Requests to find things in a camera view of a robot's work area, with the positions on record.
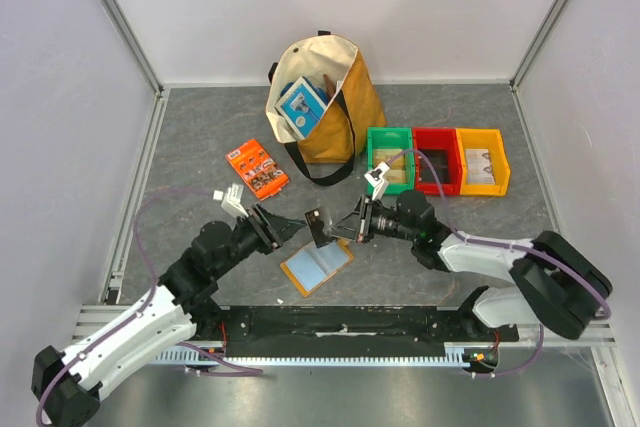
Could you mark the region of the mustard leather card holder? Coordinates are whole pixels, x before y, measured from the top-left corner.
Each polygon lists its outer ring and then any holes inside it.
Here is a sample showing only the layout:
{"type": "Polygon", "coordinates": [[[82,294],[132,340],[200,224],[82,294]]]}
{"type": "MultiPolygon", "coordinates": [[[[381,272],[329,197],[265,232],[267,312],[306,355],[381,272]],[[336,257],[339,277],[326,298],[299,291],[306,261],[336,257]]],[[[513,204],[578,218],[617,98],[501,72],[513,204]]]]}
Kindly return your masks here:
{"type": "Polygon", "coordinates": [[[310,242],[283,261],[280,267],[298,292],[309,297],[353,260],[349,243],[341,239],[324,247],[310,242]]]}

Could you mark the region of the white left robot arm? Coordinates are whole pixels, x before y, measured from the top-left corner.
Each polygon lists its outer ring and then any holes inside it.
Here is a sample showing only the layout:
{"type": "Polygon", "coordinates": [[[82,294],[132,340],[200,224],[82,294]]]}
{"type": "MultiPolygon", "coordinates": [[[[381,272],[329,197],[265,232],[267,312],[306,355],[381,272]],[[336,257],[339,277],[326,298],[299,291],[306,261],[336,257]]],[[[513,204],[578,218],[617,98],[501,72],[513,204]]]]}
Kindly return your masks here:
{"type": "Polygon", "coordinates": [[[34,359],[31,390],[39,426],[82,426],[126,379],[164,350],[216,335],[219,280],[255,252],[282,247],[304,221],[250,207],[234,225],[205,224],[179,259],[127,310],[85,339],[34,359]]]}

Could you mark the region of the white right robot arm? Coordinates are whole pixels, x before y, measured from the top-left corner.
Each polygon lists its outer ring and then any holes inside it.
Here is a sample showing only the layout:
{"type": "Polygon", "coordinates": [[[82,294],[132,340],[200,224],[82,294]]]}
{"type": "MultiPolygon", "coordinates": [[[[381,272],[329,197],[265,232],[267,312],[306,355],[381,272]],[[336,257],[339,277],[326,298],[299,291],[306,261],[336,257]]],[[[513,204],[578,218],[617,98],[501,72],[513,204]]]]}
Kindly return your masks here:
{"type": "Polygon", "coordinates": [[[576,340],[613,291],[610,280],[560,234],[544,231],[518,240],[473,237],[439,221],[434,206],[417,190],[402,192],[392,207],[363,195],[348,215],[326,221],[322,231],[358,243],[375,236],[405,240],[428,269],[503,281],[501,288],[480,286],[466,299],[457,324],[473,341],[511,324],[540,324],[576,340]]]}

